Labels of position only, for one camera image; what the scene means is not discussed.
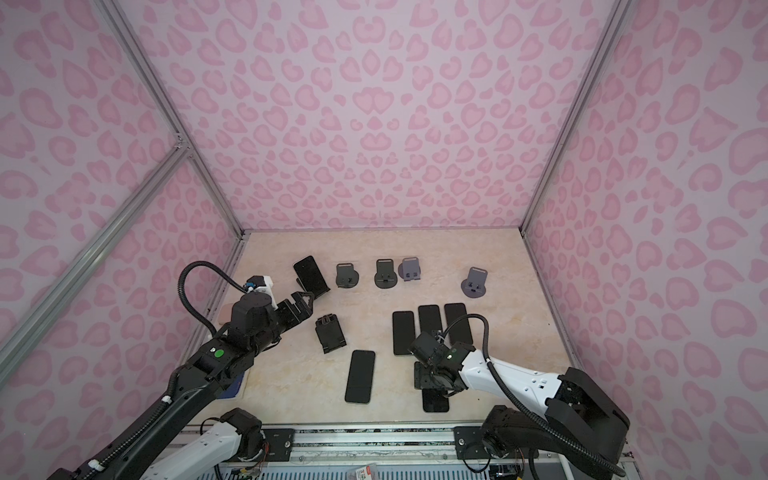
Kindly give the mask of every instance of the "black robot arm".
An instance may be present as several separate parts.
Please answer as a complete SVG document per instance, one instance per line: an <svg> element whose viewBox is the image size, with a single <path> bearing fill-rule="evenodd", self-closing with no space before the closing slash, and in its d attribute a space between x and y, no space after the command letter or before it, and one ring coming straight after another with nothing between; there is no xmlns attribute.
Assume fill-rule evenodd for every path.
<svg viewBox="0 0 768 480"><path fill-rule="evenodd" d="M262 286L263 278L255 276L248 282ZM267 293L253 290L243 295L232 308L231 321L171 373L165 393L149 409L76 470L60 468L48 480L140 478L184 426L253 365L257 355L312 315L311 293L296 292L292 298L293 303L284 300L275 309Z"/></svg>

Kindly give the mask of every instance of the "cable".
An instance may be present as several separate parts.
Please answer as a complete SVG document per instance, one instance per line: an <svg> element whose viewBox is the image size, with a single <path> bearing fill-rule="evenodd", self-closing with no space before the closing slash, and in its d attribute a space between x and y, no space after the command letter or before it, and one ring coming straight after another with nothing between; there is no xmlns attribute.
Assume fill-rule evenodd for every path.
<svg viewBox="0 0 768 480"><path fill-rule="evenodd" d="M458 323L460 320L464 319L471 319L476 318L483 322L483 334L482 334L482 355L485 357L485 364L488 367L488 370L491 372L491 376L493 376L493 379L496 381L496 384L498 387L502 390L504 395L509 399L510 402L512 402L512 405L515 406L517 410L520 410L525 416L527 416L533 423L535 423L540 429L547 432L549 435L552 435L556 440L558 440L561 444L567 446L571 451L574 453L581 455L582 457L586 458L590 462L593 462L596 466L603 468L605 470L608 470L610 473L618 475L620 477L627 476L627 473L618 465L614 465L613 463L609 462L605 458L594 454L593 452L590 452L587 450L586 447L584 447L581 443L576 442L557 430L553 429L549 422L547 422L545 419L540 417L539 415L536 415L533 413L530 409L528 409L523 402L521 402L518 397L515 396L514 393L504 384L504 379L502 379L502 376L498 374L496 371L496 368L493 366L493 362L491 361L491 356L488 354L488 337L490 335L489 328L488 328L488 320L483 315L478 315L477 313L467 313L466 315L462 315L459 318L455 319L445 330L442 332L443 338L445 338L445 334L453 327L456 323Z"/></svg>
<svg viewBox="0 0 768 480"><path fill-rule="evenodd" d="M217 422L221 422L221 419L219 417L208 417L207 419L203 420L200 423L200 434L203 435L203 425L205 425L205 422L208 420L216 420ZM216 474L216 480L223 480L223 477L221 476L221 468L219 468L219 464L217 463L214 465L214 474Z"/></svg>
<svg viewBox="0 0 768 480"><path fill-rule="evenodd" d="M267 348L265 348L264 350L262 350L260 353L264 353L264 352L266 352L267 350L271 350L271 349L275 348L275 347L277 346L277 344L278 344L278 343L280 343L280 339L278 339L278 340L277 340L275 343L273 343L272 345L270 345L270 346L268 346Z"/></svg>
<svg viewBox="0 0 768 480"><path fill-rule="evenodd" d="M523 475L525 475L525 455L523 455L523 449L517 449L517 451L520 452L520 458L523 459L523 461L520 462L520 472L518 473L518 477L523 478Z"/></svg>
<svg viewBox="0 0 768 480"><path fill-rule="evenodd" d="M131 445L136 442L136 440L141 437L156 421L159 419L163 412L165 412L165 409L168 408L170 403L173 401L174 393L176 391L176 384L178 382L178 375L181 369L183 369L184 366L178 366L171 374L170 378L168 379L168 386L165 389L165 393L161 396L162 402L160 402L160 405L157 406L157 408L152 412L144 424L134 432L133 435L125 439L120 445L115 447L112 452L109 453L106 457L104 457L103 460L99 462L101 464L101 467L107 468L110 463L112 463L113 460L115 460L117 457L123 454L123 452L130 447ZM95 468L90 470L81 480L90 480L91 478L95 477L99 471Z"/></svg>
<svg viewBox="0 0 768 480"><path fill-rule="evenodd" d="M211 262L207 262L205 260L198 260L196 262L192 262L181 271L181 274L179 275L179 299L181 300L181 304L184 305L184 308L187 309L187 312L191 313L193 317L197 319L200 323L205 325L205 328L208 329L211 335L216 335L216 327L208 321L207 318L205 318L200 312L195 310L195 308L190 303L189 299L187 298L187 291L184 287L184 282L187 280L187 275L192 271L192 269L197 268L199 266L207 266L214 272L216 272L221 278L225 279L227 283L229 283L231 286L237 288L239 291L243 293L248 293L248 290L245 289L244 286L238 285L237 282L232 280L229 275L227 275L221 268L219 268L216 265L213 265Z"/></svg>
<svg viewBox="0 0 768 480"><path fill-rule="evenodd" d="M528 469L531 470L531 477L533 477L533 480L538 480L536 465L533 464L533 449L528 450Z"/></svg>
<svg viewBox="0 0 768 480"><path fill-rule="evenodd" d="M219 417L208 417L207 419L203 420L200 424L200 434L203 435L203 425L205 425L205 422L208 420L216 420L217 422L221 422L221 419Z"/></svg>
<svg viewBox="0 0 768 480"><path fill-rule="evenodd" d="M477 446L477 445L480 445L480 446L482 446L482 443L471 443L471 444L467 445L467 446L464 448L464 451L466 452L466 451L467 451L467 449L469 449L469 447L473 447L473 446ZM469 468L469 471L470 471L470 472L473 472L473 473L483 473L483 472L484 472L484 471L485 471L485 470L488 468L488 466L491 464L491 456L490 456L490 455L488 455L488 461L485 463L485 466L484 466L483 468L480 468L479 470L478 470L478 469L476 469L476 468L472 468L472 467L470 467L470 466L469 466L469 464L467 463L467 461L466 461L466 459L465 459L465 458L462 458L462 462L464 462L464 466L465 466L466 468Z"/></svg>
<svg viewBox="0 0 768 480"><path fill-rule="evenodd" d="M270 443L264 442L264 455L261 457L261 460L259 460L259 463L256 464L257 468L259 468L264 463L264 460L266 460L266 457L269 454L270 454Z"/></svg>

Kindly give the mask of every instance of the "smartphone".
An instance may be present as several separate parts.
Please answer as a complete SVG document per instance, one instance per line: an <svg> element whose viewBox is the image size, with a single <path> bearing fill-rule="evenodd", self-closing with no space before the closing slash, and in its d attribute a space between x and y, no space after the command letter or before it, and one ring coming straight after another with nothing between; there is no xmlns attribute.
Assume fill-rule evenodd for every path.
<svg viewBox="0 0 768 480"><path fill-rule="evenodd" d="M429 413L445 413L450 410L448 399L442 394L445 390L423 389L422 408Z"/></svg>
<svg viewBox="0 0 768 480"><path fill-rule="evenodd" d="M355 350L349 363L349 376L346 379L344 401L348 403L368 403L371 401L373 384L373 363L376 352Z"/></svg>
<svg viewBox="0 0 768 480"><path fill-rule="evenodd" d="M467 307L464 303L446 303L445 307L445 328L451 326L451 324L462 315L467 314ZM469 328L469 319L463 319L456 323L449 331L448 337L451 340L451 345L456 342L472 344L472 330Z"/></svg>
<svg viewBox="0 0 768 480"><path fill-rule="evenodd" d="M413 312L392 313L392 346L395 355L410 355L408 348L416 339L416 326Z"/></svg>
<svg viewBox="0 0 768 480"><path fill-rule="evenodd" d="M440 307L437 305L421 305L419 307L419 328L421 332L442 330Z"/></svg>
<svg viewBox="0 0 768 480"><path fill-rule="evenodd" d="M293 270L296 272L296 275L299 276L297 281L301 288L306 292L314 293L315 298L330 290L326 280L323 278L323 274L320 272L320 268L317 267L315 257L312 255L294 263Z"/></svg>

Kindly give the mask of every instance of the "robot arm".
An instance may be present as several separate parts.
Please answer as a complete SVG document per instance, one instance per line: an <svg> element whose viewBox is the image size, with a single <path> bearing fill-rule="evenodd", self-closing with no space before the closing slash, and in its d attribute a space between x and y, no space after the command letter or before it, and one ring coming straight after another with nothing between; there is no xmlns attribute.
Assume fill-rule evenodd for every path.
<svg viewBox="0 0 768 480"><path fill-rule="evenodd" d="M112 443L74 472L63 468L48 480L138 480L176 435L206 405L214 401L253 365L253 359L280 341L280 335L312 315L313 295L295 292L293 302L275 303L271 279L254 276L248 290L232 307L231 321L174 370L166 392ZM261 449L260 422L246 412L229 412L224 426L226 445L190 465L191 471L216 465L222 457L252 458ZM197 457L192 444L188 454Z"/></svg>
<svg viewBox="0 0 768 480"><path fill-rule="evenodd" d="M491 361L515 396L532 412L544 417L547 412L547 399L553 398L560 388L561 381L558 379L558 374L535 372L494 358L491 358ZM505 397L479 350L467 355L459 375L468 389Z"/></svg>
<svg viewBox="0 0 768 480"><path fill-rule="evenodd" d="M489 455L504 458L518 448L542 449L562 453L597 480L624 476L616 464L629 419L594 380L579 369L558 375L493 359L487 320L467 317L485 323L483 351L464 343L446 346L447 330L424 332L410 347L419 361L416 384L446 396L474 389L509 399L517 410L496 406L481 427Z"/></svg>

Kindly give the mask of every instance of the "black corrugated cable sleeve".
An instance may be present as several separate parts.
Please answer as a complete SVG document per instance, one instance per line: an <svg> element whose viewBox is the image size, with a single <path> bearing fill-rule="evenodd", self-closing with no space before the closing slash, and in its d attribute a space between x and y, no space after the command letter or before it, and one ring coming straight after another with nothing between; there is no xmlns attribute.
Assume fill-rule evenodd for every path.
<svg viewBox="0 0 768 480"><path fill-rule="evenodd" d="M538 480L538 472L536 472L536 465L533 464L534 450L528 450L528 469L531 471L531 477L533 480Z"/></svg>
<svg viewBox="0 0 768 480"><path fill-rule="evenodd" d="M197 321L205 325L205 327L210 331L211 335L216 335L216 327L214 327L214 325L210 321L208 321L207 318L205 318L202 314L200 314L200 312L195 310L195 308L192 306L190 301L187 299L187 291L184 288L184 282L187 280L187 275L189 275L189 272L191 272L192 269L198 266L207 266L214 272L218 273L218 275L221 278L225 279L227 283L229 283L231 286L237 288L239 291L243 293L248 293L248 290L246 290L244 286L238 285L237 282L232 280L230 276L227 275L221 268L205 260L198 260L196 262L192 262L186 267L184 267L184 270L181 271L181 275L179 275L179 299L181 300L181 304L184 305L184 308L187 309L187 312L191 313L192 316L197 319Z"/></svg>
<svg viewBox="0 0 768 480"><path fill-rule="evenodd" d="M164 398L165 396L168 396L172 398L174 396L174 391L176 390L176 384L178 382L178 374L181 369L183 369L182 366L178 366L170 375L170 378L168 379L168 387L165 389L165 393L161 396L161 398ZM104 468L107 468L110 463L112 463L113 460L115 460L117 457L123 454L125 449L133 445L136 440L141 437L156 421L163 415L163 412L165 412L165 409L168 408L170 403L168 402L161 402L160 405L157 406L157 408L152 412L150 417L147 419L147 421L139 427L136 432L134 432L133 435L125 439L120 445L116 446L112 452L110 452L109 455L104 457L103 460L101 460L99 463L101 463L101 466ZM92 469L90 470L81 480L90 480L94 476L98 474L98 470Z"/></svg>

